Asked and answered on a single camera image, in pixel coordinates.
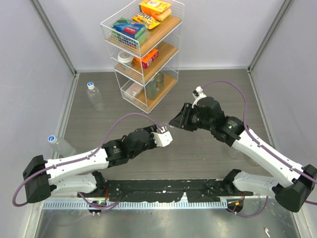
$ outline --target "orange wire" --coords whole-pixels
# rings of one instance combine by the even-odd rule
[[[109,197],[109,189],[107,188],[107,189],[106,189],[106,197],[105,197],[105,200],[107,200],[108,197]]]
[[[244,202],[244,199],[246,198],[246,196],[244,195],[244,192],[240,192],[241,196],[242,196],[242,202]]]

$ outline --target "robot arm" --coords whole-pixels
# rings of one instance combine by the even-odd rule
[[[185,103],[181,112],[169,124],[188,131],[209,130],[216,140],[248,155],[273,176],[250,175],[241,170],[232,170],[224,179],[227,190],[251,191],[275,197],[284,208],[298,212],[315,185],[293,170],[296,168],[316,179],[317,169],[312,165],[303,167],[283,156],[249,129],[260,145],[289,163],[292,166],[289,169],[252,140],[240,119],[225,116],[219,102],[207,97],[201,87],[193,91],[193,96],[194,103]]]
[[[78,174],[125,164],[143,151],[167,146],[172,140],[169,131],[152,125],[137,129],[127,136],[124,135],[121,139],[107,142],[90,158],[88,156],[96,149],[54,160],[44,160],[42,155],[36,156],[23,172],[24,180],[41,169],[84,157],[87,159],[50,169],[31,179],[25,184],[27,202],[35,203],[47,199],[51,194],[69,194],[71,192],[83,192],[98,196],[104,192],[106,186],[102,174],[97,171],[88,175]]]

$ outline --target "gray floor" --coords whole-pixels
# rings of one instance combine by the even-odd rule
[[[264,199],[246,199],[245,214],[257,213]],[[299,238],[291,212],[270,200],[255,218],[224,209],[113,210],[89,216],[87,210],[44,210],[36,238]],[[55,224],[72,226],[61,227]]]
[[[192,90],[217,79],[230,80],[246,94],[249,102],[248,125],[268,142],[260,111],[246,70],[185,70],[179,81],[149,114],[156,121],[167,124],[179,113],[185,102],[193,103]],[[106,102],[103,112],[96,112],[87,97],[87,82],[93,81]],[[208,96],[220,102],[227,115],[242,118],[244,103],[230,85],[218,83],[205,89]],[[67,124],[65,139],[78,152],[97,147],[112,124],[138,108],[122,99],[113,72],[81,73]],[[137,128],[151,125],[142,117],[130,117],[114,130],[110,139],[121,138]],[[195,132],[173,129],[173,143],[164,148],[146,151],[127,164],[103,170],[106,179],[203,179],[223,178],[232,169],[267,175],[260,166],[254,166],[243,155],[229,157],[225,144],[216,141],[208,131]]]
[[[179,82],[153,109],[150,116],[162,124],[172,119],[184,102],[193,102],[192,90],[206,82],[226,79],[236,83],[247,95],[250,104],[248,124],[266,142],[262,118],[246,70],[198,70],[180,72]],[[93,81],[100,89],[106,109],[96,112],[91,106],[86,84]],[[243,100],[238,92],[225,84],[217,84],[205,93],[221,103],[227,115],[242,118]],[[82,73],[72,105],[65,138],[78,152],[97,147],[111,125],[121,116],[139,109],[121,97],[114,73]],[[150,125],[144,118],[130,117],[110,136],[121,138],[137,128]],[[127,164],[103,170],[106,179],[195,179],[223,178],[233,168],[249,173],[267,175],[261,167],[253,166],[248,158],[232,159],[228,147],[217,142],[209,132],[171,131],[173,143],[165,148],[146,151]],[[243,213],[254,214],[263,206],[263,200],[249,198]],[[252,219],[229,214],[223,209],[200,210],[137,210],[112,211],[100,217],[85,217],[67,227],[56,227],[48,221],[69,224],[87,214],[87,210],[45,210],[36,237],[47,227],[42,237],[114,237],[114,238],[266,238],[264,229],[272,238],[298,238],[298,229],[291,212],[271,200],[265,211]]]

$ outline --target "blue package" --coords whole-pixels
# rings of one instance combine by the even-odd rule
[[[112,26],[118,32],[131,37],[132,39],[139,39],[145,33],[145,25],[141,23],[131,22],[127,24],[117,24]]]

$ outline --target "wooden shelf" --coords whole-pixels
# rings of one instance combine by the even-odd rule
[[[175,78],[172,78],[171,76],[167,74],[164,75],[164,88],[157,92],[158,93],[157,97],[154,100],[148,99],[148,110],[147,110],[148,112],[150,112],[156,106],[156,104],[159,103],[159,101],[175,85],[176,82],[177,80]],[[144,91],[140,93],[136,98],[146,104]]]
[[[150,64],[148,68],[143,69],[144,82],[147,83],[157,71],[178,51],[178,48],[172,46],[164,41],[160,42],[156,49],[158,50],[158,57]],[[118,63],[115,67],[116,70],[133,78],[134,80],[143,84],[142,69],[139,65],[133,62],[132,68],[125,67],[122,63]]]
[[[141,45],[140,51],[136,47],[132,47],[130,45],[124,44],[116,40],[115,37],[110,36],[108,40],[115,45],[120,46],[123,49],[126,49],[128,52],[132,52],[137,55],[142,55],[142,57],[152,49],[158,42],[160,42],[171,30],[173,30],[179,23],[181,23],[181,19],[176,16],[169,16],[165,21],[161,22],[160,25],[155,27],[152,30],[147,31],[147,39]]]

